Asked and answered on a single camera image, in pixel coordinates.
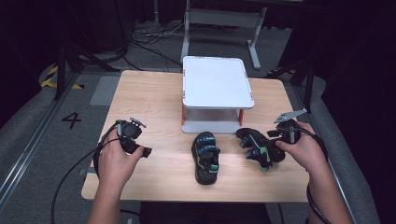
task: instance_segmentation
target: black sandal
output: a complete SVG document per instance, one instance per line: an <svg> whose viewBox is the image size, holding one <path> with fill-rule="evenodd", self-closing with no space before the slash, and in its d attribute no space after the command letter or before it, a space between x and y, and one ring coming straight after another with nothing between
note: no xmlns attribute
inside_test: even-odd
<svg viewBox="0 0 396 224"><path fill-rule="evenodd" d="M218 178L220 149L213 133L198 134L191 147L195 178L202 185L214 184Z"/></svg>

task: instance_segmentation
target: yellow tape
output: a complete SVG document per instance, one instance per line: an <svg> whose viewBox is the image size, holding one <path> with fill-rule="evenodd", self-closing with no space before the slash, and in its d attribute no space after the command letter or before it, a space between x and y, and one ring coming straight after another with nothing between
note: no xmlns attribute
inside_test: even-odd
<svg viewBox="0 0 396 224"><path fill-rule="evenodd" d="M57 88L58 87L57 83L51 83L50 82L57 71L58 71L58 66L55 64L49 70L49 73L47 74L46 79L44 79L44 81L41 83L41 87ZM75 84L75 85L73 85L72 89L74 89L74 90L84 90L84 85Z"/></svg>

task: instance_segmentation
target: wooden table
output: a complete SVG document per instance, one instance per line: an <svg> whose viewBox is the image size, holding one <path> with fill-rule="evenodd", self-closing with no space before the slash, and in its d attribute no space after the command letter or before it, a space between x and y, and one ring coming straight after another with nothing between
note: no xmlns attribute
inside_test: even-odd
<svg viewBox="0 0 396 224"><path fill-rule="evenodd" d="M255 105L245 111L243 127L266 132L275 128L281 112L292 110L279 80L250 78ZM197 183L191 145L197 134L183 133L182 74L124 71L109 109L103 135L116 119L134 117L147 124L136 139L152 147L126 184L121 199L168 202L307 202L308 173L289 154L266 173L257 161L247 160L246 149L234 134L215 134L219 154L218 180ZM87 174L82 196L91 200L98 186L96 174Z"/></svg>

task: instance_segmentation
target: right hand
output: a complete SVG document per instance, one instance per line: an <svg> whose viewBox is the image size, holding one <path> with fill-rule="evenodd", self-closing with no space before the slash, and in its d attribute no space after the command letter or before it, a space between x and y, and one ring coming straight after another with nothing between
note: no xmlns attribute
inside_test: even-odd
<svg viewBox="0 0 396 224"><path fill-rule="evenodd" d="M300 128L307 129L315 133L312 126L308 123L297 121ZM276 145L288 152L308 173L318 171L327 162L317 141L307 133L301 132L299 141L294 144L287 144L283 141L276 141Z"/></svg>

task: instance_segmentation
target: sandal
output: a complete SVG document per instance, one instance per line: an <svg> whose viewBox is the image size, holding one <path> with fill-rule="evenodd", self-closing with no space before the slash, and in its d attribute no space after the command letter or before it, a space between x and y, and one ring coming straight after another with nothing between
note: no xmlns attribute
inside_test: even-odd
<svg viewBox="0 0 396 224"><path fill-rule="evenodd" d="M218 178L220 149L213 133L198 134L191 147L195 178L202 185L214 184Z"/></svg>
<svg viewBox="0 0 396 224"><path fill-rule="evenodd" d="M240 147L252 147L246 153L247 159L258 161L262 171L266 172L273 166L274 162L285 159L285 152L276 146L276 140L267 139L262 133L255 129L241 128L236 131L236 136L241 139Z"/></svg>

